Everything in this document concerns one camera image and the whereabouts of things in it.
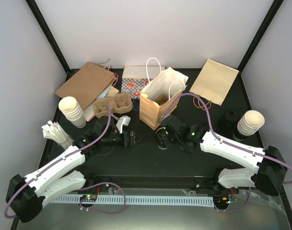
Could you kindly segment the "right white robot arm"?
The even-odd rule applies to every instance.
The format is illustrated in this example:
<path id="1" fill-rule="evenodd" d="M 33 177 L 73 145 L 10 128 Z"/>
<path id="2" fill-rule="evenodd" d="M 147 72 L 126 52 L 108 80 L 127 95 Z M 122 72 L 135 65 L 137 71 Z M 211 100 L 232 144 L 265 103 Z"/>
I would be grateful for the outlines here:
<path id="1" fill-rule="evenodd" d="M 278 196 L 282 189 L 287 168 L 280 151 L 273 146 L 267 149 L 252 147 L 217 133 L 205 126 L 188 126 L 174 115 L 163 116 L 159 120 L 161 128 L 156 133 L 158 145 L 168 148 L 177 143 L 186 153 L 194 148 L 218 155 L 241 165 L 240 169 L 222 169 L 210 181 L 212 191 L 222 193 L 233 187 L 255 187 L 259 191 Z"/>

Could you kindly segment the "single pulp cup carrier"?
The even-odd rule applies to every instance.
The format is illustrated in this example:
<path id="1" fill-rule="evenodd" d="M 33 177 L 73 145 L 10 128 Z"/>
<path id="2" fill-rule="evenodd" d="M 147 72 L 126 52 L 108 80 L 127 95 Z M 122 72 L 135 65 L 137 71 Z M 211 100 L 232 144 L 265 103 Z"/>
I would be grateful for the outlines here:
<path id="1" fill-rule="evenodd" d="M 165 104 L 167 101 L 169 100 L 169 97 L 167 94 L 161 94 L 160 96 L 158 96 L 155 99 L 155 102 L 159 105 L 162 106 L 163 104 Z"/>

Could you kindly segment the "orange paper bag white handles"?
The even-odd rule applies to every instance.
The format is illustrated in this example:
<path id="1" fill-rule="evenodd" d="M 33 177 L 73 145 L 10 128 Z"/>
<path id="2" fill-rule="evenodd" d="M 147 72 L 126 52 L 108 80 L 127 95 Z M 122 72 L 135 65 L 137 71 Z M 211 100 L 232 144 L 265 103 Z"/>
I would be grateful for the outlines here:
<path id="1" fill-rule="evenodd" d="M 139 118 L 152 130 L 159 126 L 161 117 L 172 112 L 179 102 L 179 96 L 187 87 L 188 76 L 172 69 L 162 70 L 150 79 L 148 67 L 146 75 L 149 83 L 140 92 Z"/>

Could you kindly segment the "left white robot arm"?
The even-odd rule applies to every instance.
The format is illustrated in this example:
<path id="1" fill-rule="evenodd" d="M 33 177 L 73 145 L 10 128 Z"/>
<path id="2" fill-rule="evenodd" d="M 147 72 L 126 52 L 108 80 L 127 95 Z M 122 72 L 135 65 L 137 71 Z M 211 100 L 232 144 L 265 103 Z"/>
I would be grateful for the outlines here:
<path id="1" fill-rule="evenodd" d="M 17 174 L 12 177 L 5 198 L 4 216 L 11 218 L 8 210 L 12 209 L 13 217 L 26 223 L 64 194 L 75 190 L 91 191 L 95 179 L 82 164 L 104 146 L 134 147 L 136 134 L 126 130 L 130 120 L 127 115 L 120 118 L 103 116 L 54 160 L 26 176 Z"/>

